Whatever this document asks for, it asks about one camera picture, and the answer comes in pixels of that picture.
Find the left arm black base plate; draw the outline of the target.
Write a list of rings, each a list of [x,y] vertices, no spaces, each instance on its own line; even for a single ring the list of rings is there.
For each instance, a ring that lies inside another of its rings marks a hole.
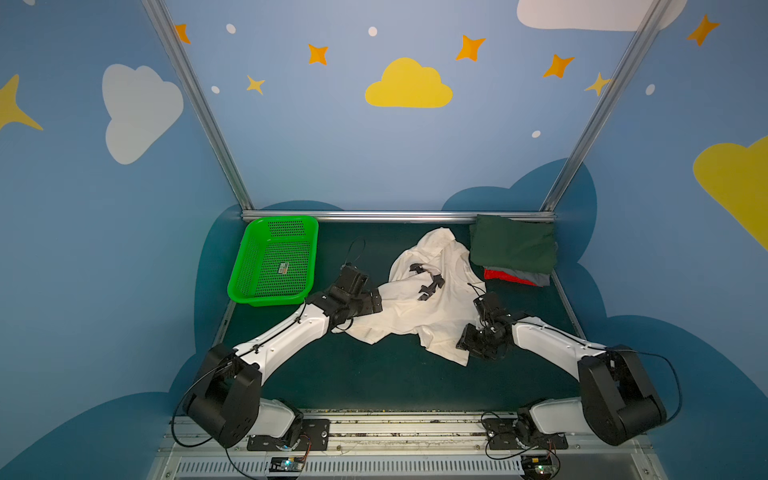
[[[326,451],[330,437],[330,421],[328,419],[303,419],[289,428],[280,438],[265,435],[250,435],[247,442],[248,451],[258,452],[294,452]]]

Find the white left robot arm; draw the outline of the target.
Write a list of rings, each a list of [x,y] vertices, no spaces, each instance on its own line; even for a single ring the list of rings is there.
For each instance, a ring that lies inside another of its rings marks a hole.
[[[234,348],[212,347],[174,413],[188,416],[225,449],[250,436],[268,438],[280,449],[296,446],[303,413],[285,401],[263,399],[262,387],[305,346],[358,317],[383,311],[379,291],[364,289],[367,281],[347,263],[330,287],[267,332]]]

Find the white printed t shirt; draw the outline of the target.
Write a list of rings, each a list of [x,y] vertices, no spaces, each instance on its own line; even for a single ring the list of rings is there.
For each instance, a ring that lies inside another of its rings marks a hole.
[[[355,318],[345,332],[367,344],[413,334],[428,352],[467,365],[470,354],[457,344],[466,325],[480,325],[474,300],[486,290],[469,255],[450,229],[426,233],[396,259],[389,281],[378,288],[382,311]]]

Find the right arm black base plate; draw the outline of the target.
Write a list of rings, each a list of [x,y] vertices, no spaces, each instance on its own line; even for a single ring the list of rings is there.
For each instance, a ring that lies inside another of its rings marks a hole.
[[[480,422],[490,450],[565,450],[569,447],[563,434],[541,433],[531,420],[490,416]]]

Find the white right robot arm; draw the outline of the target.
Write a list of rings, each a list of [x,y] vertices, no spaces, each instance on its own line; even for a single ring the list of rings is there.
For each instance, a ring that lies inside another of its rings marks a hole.
[[[592,434],[619,446],[679,415],[683,399],[668,413],[641,358],[648,353],[625,345],[592,343],[523,312],[511,313],[493,292],[473,301],[478,327],[468,324],[457,347],[471,356],[496,359],[509,347],[532,352],[572,376],[579,395],[543,400],[516,413],[511,426],[524,449],[543,448],[564,434]]]

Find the green plastic perforated basket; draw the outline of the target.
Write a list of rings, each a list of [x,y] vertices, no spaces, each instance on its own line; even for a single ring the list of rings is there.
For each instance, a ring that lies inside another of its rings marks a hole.
[[[261,218],[244,231],[228,284],[237,304],[252,307],[298,305],[315,276],[319,224],[309,216]],[[285,275],[278,273],[289,262]]]

